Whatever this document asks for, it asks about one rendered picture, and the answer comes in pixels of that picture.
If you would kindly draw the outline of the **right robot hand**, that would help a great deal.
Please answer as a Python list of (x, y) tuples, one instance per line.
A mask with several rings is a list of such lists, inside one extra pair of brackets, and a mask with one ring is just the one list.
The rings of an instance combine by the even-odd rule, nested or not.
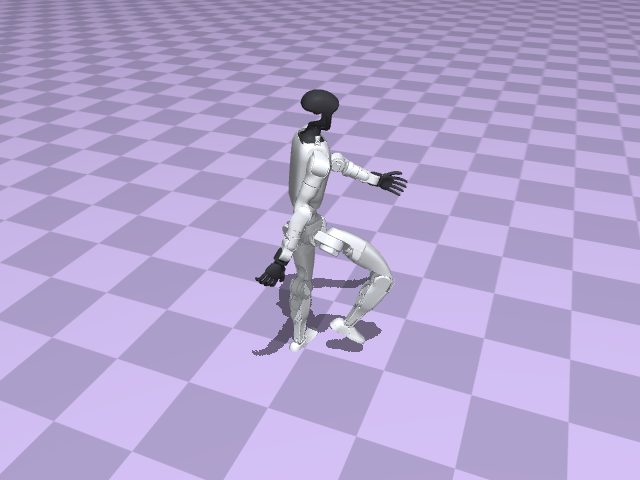
[(285, 278), (284, 272), (286, 270), (285, 266), (289, 263), (290, 260), (288, 262), (279, 260), (281, 253), (282, 253), (282, 248), (280, 247), (274, 256), (275, 261), (266, 268), (265, 272), (259, 278), (255, 277), (256, 281), (259, 281), (259, 283), (263, 284), (264, 286), (270, 286), (270, 287), (274, 287), (278, 279), (280, 279), (279, 282), (284, 281), (284, 278)]

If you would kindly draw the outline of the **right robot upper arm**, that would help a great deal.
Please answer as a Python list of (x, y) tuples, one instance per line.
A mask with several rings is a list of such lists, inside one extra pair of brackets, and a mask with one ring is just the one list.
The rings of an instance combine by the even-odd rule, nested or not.
[(294, 205), (294, 213), (299, 207), (306, 207), (311, 212), (310, 219), (313, 217), (314, 208), (309, 202), (316, 197), (329, 171), (330, 161), (327, 155), (321, 151), (314, 150), (307, 161), (306, 176)]

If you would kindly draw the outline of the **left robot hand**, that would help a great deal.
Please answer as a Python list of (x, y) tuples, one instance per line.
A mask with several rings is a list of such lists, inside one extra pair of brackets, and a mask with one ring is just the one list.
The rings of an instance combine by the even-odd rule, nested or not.
[(400, 196), (400, 194), (397, 193), (396, 191), (390, 189), (390, 187), (392, 187), (394, 189), (397, 189), (397, 190), (399, 190), (401, 192), (404, 192), (404, 190), (399, 188), (399, 187), (397, 187), (397, 186), (395, 186), (395, 185), (392, 185), (392, 184), (397, 184), (397, 185), (403, 186), (404, 188), (407, 188), (406, 185), (404, 185), (404, 184), (402, 184), (400, 182), (394, 181), (394, 180), (400, 180), (400, 181), (404, 181), (406, 183), (408, 182), (407, 180), (405, 180), (403, 178), (392, 176), (392, 175), (396, 175), (396, 174), (397, 175), (401, 175), (402, 172), (400, 172), (400, 171), (393, 171), (393, 172), (389, 172), (387, 174), (384, 173), (383, 175), (381, 173), (377, 173), (377, 172), (371, 172), (371, 173), (374, 174), (374, 175), (380, 176), (380, 179), (379, 179), (379, 182), (378, 182), (377, 185), (372, 185), (372, 184), (368, 183), (369, 185), (376, 186), (376, 187), (380, 186), (380, 188), (382, 188), (383, 190), (390, 191), (390, 192), (392, 192), (392, 193), (394, 193), (394, 194), (396, 194), (398, 196)]

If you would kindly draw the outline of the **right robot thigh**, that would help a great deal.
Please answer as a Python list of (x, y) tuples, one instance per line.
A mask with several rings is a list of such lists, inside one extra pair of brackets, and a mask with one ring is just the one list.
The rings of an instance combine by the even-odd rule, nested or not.
[(370, 282), (377, 275), (390, 277), (392, 283), (391, 271), (378, 250), (365, 239), (362, 239), (350, 232), (342, 229), (331, 227), (325, 233), (317, 230), (314, 237), (319, 248), (333, 256), (338, 256), (343, 250), (343, 255), (350, 259), (353, 263), (371, 270)]

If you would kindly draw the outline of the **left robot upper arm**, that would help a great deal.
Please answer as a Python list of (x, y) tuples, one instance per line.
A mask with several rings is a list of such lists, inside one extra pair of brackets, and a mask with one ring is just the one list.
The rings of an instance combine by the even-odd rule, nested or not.
[[(303, 126), (302, 128), (307, 128), (308, 124)], [(300, 128), (300, 129), (302, 129)], [(300, 130), (299, 129), (299, 130)], [(341, 153), (333, 153), (331, 154), (331, 170), (334, 172), (340, 172), (345, 168), (345, 160)]]

